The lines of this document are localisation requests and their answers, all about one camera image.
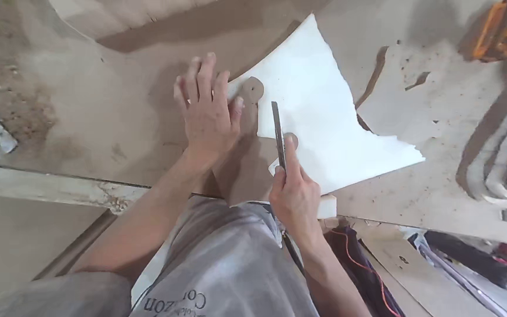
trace white foam sheet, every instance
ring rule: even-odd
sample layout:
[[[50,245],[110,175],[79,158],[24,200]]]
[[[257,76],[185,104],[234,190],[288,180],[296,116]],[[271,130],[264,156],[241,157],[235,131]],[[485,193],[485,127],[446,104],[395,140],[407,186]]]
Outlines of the white foam sheet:
[[[357,122],[353,97],[314,15],[252,69],[229,84],[234,97],[251,76],[264,85],[257,135],[275,138],[271,101],[283,133],[299,138],[297,155],[322,193],[384,174],[425,158],[395,136],[377,136]]]

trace dust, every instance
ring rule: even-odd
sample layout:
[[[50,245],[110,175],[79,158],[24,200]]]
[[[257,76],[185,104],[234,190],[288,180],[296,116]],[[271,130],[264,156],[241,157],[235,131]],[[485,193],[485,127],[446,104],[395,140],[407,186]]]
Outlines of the dust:
[[[56,116],[50,91],[43,85],[33,90],[21,75],[18,56],[29,48],[15,0],[0,1],[0,123],[20,147],[39,149]]]

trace gray shirt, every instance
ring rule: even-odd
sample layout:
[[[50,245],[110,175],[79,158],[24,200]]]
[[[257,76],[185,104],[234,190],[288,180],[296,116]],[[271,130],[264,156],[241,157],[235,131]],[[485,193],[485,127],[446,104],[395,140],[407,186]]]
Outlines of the gray shirt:
[[[195,196],[165,244],[165,266],[133,311],[124,277],[93,272],[0,295],[0,316],[318,316],[262,205]]]

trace left hand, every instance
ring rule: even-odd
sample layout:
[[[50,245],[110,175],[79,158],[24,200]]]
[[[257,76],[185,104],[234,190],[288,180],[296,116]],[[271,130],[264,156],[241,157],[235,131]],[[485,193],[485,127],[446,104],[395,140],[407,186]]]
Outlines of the left hand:
[[[189,140],[185,151],[205,168],[211,168],[236,143],[244,107],[241,97],[228,103],[230,72],[215,76],[215,64],[214,53],[202,59],[195,57],[187,74],[178,76],[173,85],[173,96],[185,118]]]

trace mdf board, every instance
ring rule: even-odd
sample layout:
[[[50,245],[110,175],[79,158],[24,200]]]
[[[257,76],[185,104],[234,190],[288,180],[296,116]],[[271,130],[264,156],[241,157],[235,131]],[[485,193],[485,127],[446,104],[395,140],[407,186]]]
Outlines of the mdf board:
[[[432,316],[485,316],[494,314],[457,283],[445,277],[401,237],[380,240],[362,236],[363,243],[384,268]]]
[[[238,76],[314,11],[355,99],[389,46],[360,115],[375,133],[398,135],[426,156],[336,191],[339,214],[507,241],[507,206],[469,198],[457,175],[485,114],[507,102],[507,61],[458,53],[491,3],[220,0],[99,45],[46,0],[0,1],[0,121],[20,143],[0,153],[0,166],[149,186],[186,146],[171,91],[186,62],[214,51],[219,69]],[[423,85],[405,90],[424,72]],[[130,192],[124,205],[141,195]]]
[[[103,212],[0,197],[0,292],[30,282]]]

